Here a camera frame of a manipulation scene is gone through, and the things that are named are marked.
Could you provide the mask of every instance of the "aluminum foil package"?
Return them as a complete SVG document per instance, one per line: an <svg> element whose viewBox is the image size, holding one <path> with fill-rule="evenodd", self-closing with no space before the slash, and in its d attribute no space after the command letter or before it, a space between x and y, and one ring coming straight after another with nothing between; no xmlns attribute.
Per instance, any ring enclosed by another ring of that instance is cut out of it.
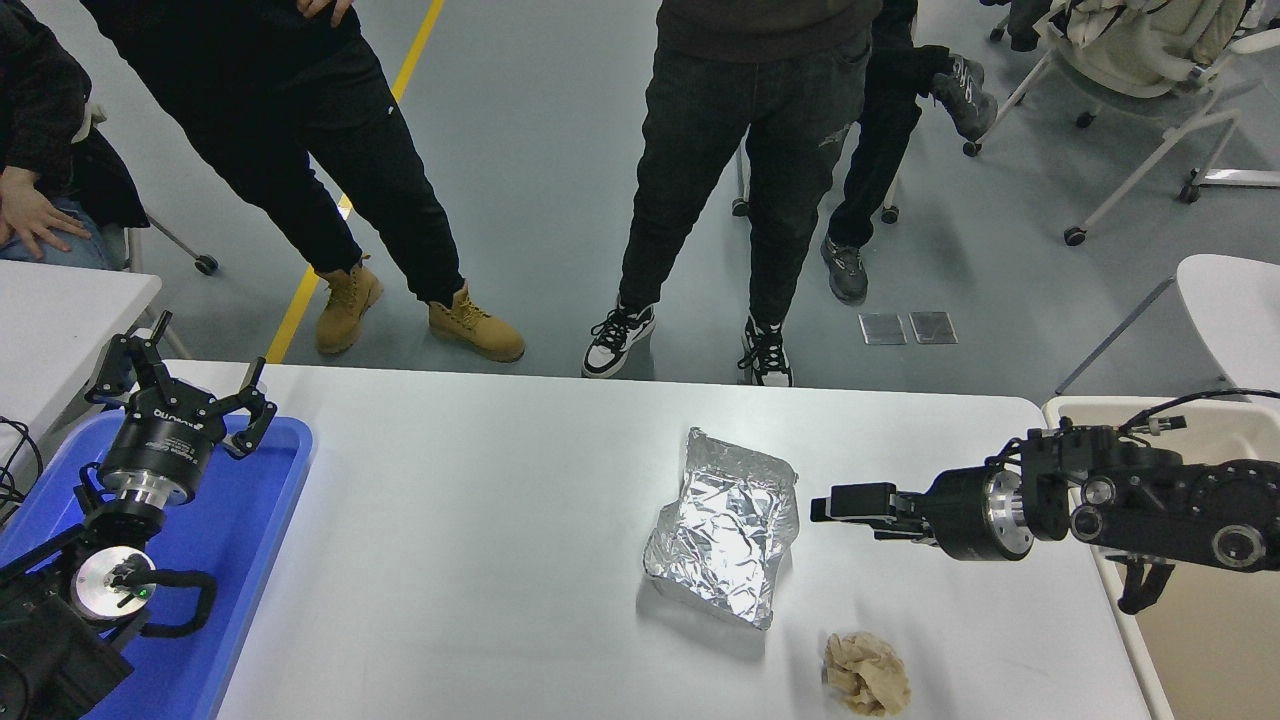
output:
<svg viewBox="0 0 1280 720"><path fill-rule="evenodd" d="M791 465L689 430L680 497L658 514L644 569L663 596L767 630L800 533Z"/></svg>

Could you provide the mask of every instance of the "work boot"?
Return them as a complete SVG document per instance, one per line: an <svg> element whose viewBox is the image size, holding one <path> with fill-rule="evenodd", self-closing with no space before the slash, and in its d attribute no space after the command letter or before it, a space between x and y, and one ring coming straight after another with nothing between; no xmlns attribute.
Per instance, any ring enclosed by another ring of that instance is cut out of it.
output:
<svg viewBox="0 0 1280 720"><path fill-rule="evenodd" d="M316 320L316 350L335 355L360 338L360 319L383 296L383 283L364 265L316 274L329 283L329 301Z"/></svg>
<svg viewBox="0 0 1280 720"><path fill-rule="evenodd" d="M856 247L841 247L827 237L822 241L822 260L827 263L831 293L845 305L861 305L867 300L867 268Z"/></svg>
<svg viewBox="0 0 1280 720"><path fill-rule="evenodd" d="M742 331L742 359L737 366L740 370L746 370L746 380L750 384L794 386L791 363L787 361L787 352L782 348L782 323L758 325L755 318L748 318L746 329Z"/></svg>
<svg viewBox="0 0 1280 720"><path fill-rule="evenodd" d="M996 122L996 111L1000 109L996 96L983 92L982 81L986 72L982 64L951 54L951 72L933 76L933 90L931 94L951 114L951 122L956 126L956 132L965 140L977 142L987 135L991 124Z"/></svg>
<svg viewBox="0 0 1280 720"><path fill-rule="evenodd" d="M515 363L525 354L525 340L516 328L471 302L470 283L463 282L453 293L451 307L434 300L428 307L428 327L435 337L467 342L495 363Z"/></svg>
<svg viewBox="0 0 1280 720"><path fill-rule="evenodd" d="M591 328L595 340L582 357L584 378L612 378L627 361L631 347L653 332L653 305L640 310L618 305Z"/></svg>

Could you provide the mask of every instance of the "floor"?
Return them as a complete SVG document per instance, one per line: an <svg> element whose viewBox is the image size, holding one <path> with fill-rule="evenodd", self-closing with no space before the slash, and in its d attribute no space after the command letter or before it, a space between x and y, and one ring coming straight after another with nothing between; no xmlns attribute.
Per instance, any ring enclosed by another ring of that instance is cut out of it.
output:
<svg viewBox="0 0 1280 720"><path fill-rule="evenodd" d="M657 32L655 3L511 0L447 3L402 106L454 227L474 296L529 341L512 365L488 363L426 333L425 309L399 282L376 233L352 217L388 292L360 343L315 352L307 305L285 363L576 377L589 329L612 306L641 152L643 92ZM429 4L360 5L365 36L394 78ZM266 217L238 201L186 143L74 0L36 8L90 70L102 126L131 164L151 213L220 272L146 231L147 270L164 279L159 305L200 359L265 354L306 268ZM1001 10L922 3L916 37L983 63L1004 97L1038 59L992 44ZM1224 165L1280 168L1280 63L1248 59L1226 78L1258 81L1235 100L1242 129ZM1018 108L975 159L961 154L942 108L925 108L901 173L901 219L868 247L872 291L858 309L827 290L817 245L786 325L797 384L1012 395L1042 402L1053 387L1179 260L1201 252L1280 263L1276 196L1206 188L1175 200L1183 176L1215 133L1193 136L1161 161L1079 247L1061 232L1080 223L1160 142L1155 126L1101 115L1051 78ZM836 177L844 176L844 163ZM746 307L748 225L730 213L732 167L695 227L659 305L659 325L622 377L699 383L740 380L735 363ZM334 188L335 197L338 191ZM838 199L828 193L822 213ZM823 219L819 228L826 225ZM947 311L956 345L868 346L859 313ZM1217 372L1166 296L1071 391L1172 395Z"/></svg>

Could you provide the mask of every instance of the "crumpled paper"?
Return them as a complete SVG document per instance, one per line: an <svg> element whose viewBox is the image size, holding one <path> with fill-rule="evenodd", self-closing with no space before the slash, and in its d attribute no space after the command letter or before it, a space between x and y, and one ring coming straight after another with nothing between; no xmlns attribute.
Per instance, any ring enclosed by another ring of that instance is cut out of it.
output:
<svg viewBox="0 0 1280 720"><path fill-rule="evenodd" d="M644 548L658 592L768 629L778 566L800 533L795 482L785 461L691 428L680 497Z"/></svg>
<svg viewBox="0 0 1280 720"><path fill-rule="evenodd" d="M906 666L893 648L873 633L831 635L826 653L827 684L858 715L897 715L911 702Z"/></svg>

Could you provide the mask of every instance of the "tan boot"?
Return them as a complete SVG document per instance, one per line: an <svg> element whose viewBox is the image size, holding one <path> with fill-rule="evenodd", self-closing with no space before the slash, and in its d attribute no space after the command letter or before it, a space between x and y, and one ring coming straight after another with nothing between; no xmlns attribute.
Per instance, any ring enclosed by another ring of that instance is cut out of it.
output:
<svg viewBox="0 0 1280 720"><path fill-rule="evenodd" d="M360 319L383 296L383 283L364 265L316 274L329 283L329 302L316 322L316 350L334 355L360 338Z"/></svg>
<svg viewBox="0 0 1280 720"><path fill-rule="evenodd" d="M498 363L515 363L525 354L525 340L516 328L471 302L468 283L453 293L453 307L439 302L429 307L428 324L435 337L470 342L476 352Z"/></svg>

